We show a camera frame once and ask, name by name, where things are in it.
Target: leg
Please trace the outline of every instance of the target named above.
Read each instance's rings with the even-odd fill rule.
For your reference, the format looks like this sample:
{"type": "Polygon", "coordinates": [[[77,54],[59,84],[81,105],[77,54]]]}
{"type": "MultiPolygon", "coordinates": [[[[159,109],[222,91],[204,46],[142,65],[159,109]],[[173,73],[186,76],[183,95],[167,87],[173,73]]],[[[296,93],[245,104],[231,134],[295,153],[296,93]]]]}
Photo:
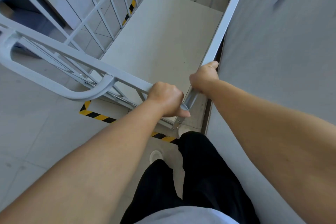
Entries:
{"type": "Polygon", "coordinates": [[[259,223],[239,180],[206,136],[198,132],[184,133],[178,149],[183,156],[186,204],[216,209],[240,224],[259,223]]]}
{"type": "Polygon", "coordinates": [[[182,205],[182,200],[176,194],[173,170],[158,159],[142,175],[133,201],[120,224],[133,224],[152,213],[182,205]]]}

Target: hand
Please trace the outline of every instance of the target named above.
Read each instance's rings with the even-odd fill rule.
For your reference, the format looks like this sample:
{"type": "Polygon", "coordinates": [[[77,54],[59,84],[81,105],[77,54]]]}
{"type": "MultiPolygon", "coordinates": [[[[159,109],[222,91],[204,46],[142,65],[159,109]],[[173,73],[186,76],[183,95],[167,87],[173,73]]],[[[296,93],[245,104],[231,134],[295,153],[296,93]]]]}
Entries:
{"type": "Polygon", "coordinates": [[[218,67],[217,61],[201,66],[196,73],[191,74],[189,77],[191,86],[200,92],[207,94],[207,86],[211,81],[219,80],[216,68],[218,67]]]}
{"type": "Polygon", "coordinates": [[[154,101],[162,108],[163,117],[190,117],[190,112],[180,108],[184,94],[175,85],[157,82],[149,90],[146,101],[154,101]]]}

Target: forearm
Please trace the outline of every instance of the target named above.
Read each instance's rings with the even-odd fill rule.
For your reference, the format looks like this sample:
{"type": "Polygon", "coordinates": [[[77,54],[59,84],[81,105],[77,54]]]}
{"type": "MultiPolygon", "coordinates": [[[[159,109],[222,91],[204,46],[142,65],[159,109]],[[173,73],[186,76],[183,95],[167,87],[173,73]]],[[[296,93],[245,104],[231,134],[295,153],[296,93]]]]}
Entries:
{"type": "Polygon", "coordinates": [[[0,222],[107,222],[161,116],[156,103],[145,101],[54,165],[0,222]]]}
{"type": "Polygon", "coordinates": [[[205,93],[254,165],[301,217],[309,223],[335,222],[334,125],[220,80],[205,93]]]}

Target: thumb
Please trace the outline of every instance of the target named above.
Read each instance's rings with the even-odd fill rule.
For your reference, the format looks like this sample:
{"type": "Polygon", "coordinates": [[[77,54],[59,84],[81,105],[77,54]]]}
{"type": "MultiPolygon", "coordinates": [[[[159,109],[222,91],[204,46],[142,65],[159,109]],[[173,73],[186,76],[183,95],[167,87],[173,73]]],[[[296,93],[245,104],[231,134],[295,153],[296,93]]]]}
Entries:
{"type": "Polygon", "coordinates": [[[187,110],[183,110],[183,109],[180,108],[180,109],[177,111],[176,116],[179,116],[179,117],[190,117],[190,112],[187,111],[187,110]]]}
{"type": "Polygon", "coordinates": [[[218,67],[218,61],[211,61],[207,64],[207,66],[210,66],[216,69],[218,67]]]}

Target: hazard stripe tape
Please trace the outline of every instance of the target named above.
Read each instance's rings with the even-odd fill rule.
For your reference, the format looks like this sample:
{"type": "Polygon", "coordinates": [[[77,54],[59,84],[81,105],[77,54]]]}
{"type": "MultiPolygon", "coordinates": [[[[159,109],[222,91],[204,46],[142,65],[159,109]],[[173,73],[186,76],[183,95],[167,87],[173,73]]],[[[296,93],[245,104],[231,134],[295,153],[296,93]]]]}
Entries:
{"type": "MultiPolygon", "coordinates": [[[[135,4],[136,4],[135,0],[132,0],[131,5],[129,6],[129,13],[130,13],[130,14],[133,13],[135,4]]],[[[128,18],[129,18],[129,16],[128,16],[128,14],[126,14],[126,17],[125,17],[125,19],[124,19],[124,21],[123,21],[123,25],[126,23],[126,21],[128,20],[128,18]]]]}
{"type": "MultiPolygon", "coordinates": [[[[113,122],[116,121],[116,119],[113,119],[111,117],[108,117],[108,116],[105,116],[105,115],[102,115],[102,114],[98,114],[96,112],[89,111],[87,108],[89,108],[90,103],[91,103],[91,100],[85,101],[81,110],[79,111],[79,114],[84,115],[84,116],[88,116],[90,118],[94,118],[96,120],[101,120],[101,121],[104,121],[106,123],[113,123],[113,122]]],[[[178,141],[179,141],[175,137],[166,136],[165,134],[158,133],[158,132],[155,132],[155,131],[153,131],[153,133],[150,136],[154,137],[154,138],[157,138],[157,139],[160,139],[160,140],[163,140],[163,141],[166,141],[166,142],[169,142],[169,143],[173,143],[173,144],[177,144],[178,141]]]]}

